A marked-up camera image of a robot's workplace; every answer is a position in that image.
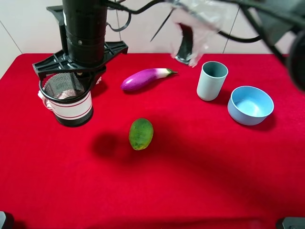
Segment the mesh wire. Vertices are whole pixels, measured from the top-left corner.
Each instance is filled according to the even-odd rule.
[[[44,92],[55,99],[71,99],[85,93],[83,85],[74,73],[60,73],[48,77],[43,84]]]

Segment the plastic bag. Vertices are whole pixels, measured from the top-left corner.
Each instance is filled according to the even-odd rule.
[[[183,36],[179,47],[172,44],[172,57],[194,67],[208,49],[208,40],[222,29],[226,8],[213,0],[167,1],[175,9],[172,20]]]

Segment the white cup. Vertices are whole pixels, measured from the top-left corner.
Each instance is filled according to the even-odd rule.
[[[216,99],[228,72],[228,68],[222,63],[215,61],[204,63],[197,86],[198,96],[205,101]]]

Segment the eggplant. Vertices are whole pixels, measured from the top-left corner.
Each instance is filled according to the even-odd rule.
[[[136,91],[149,83],[165,78],[169,75],[176,74],[172,69],[169,68],[152,68],[140,71],[123,81],[121,89],[124,91]]]

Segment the light blue bowl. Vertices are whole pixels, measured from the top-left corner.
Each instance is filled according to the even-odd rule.
[[[274,110],[271,97],[261,89],[251,86],[236,88],[228,103],[230,116],[243,125],[256,125]]]

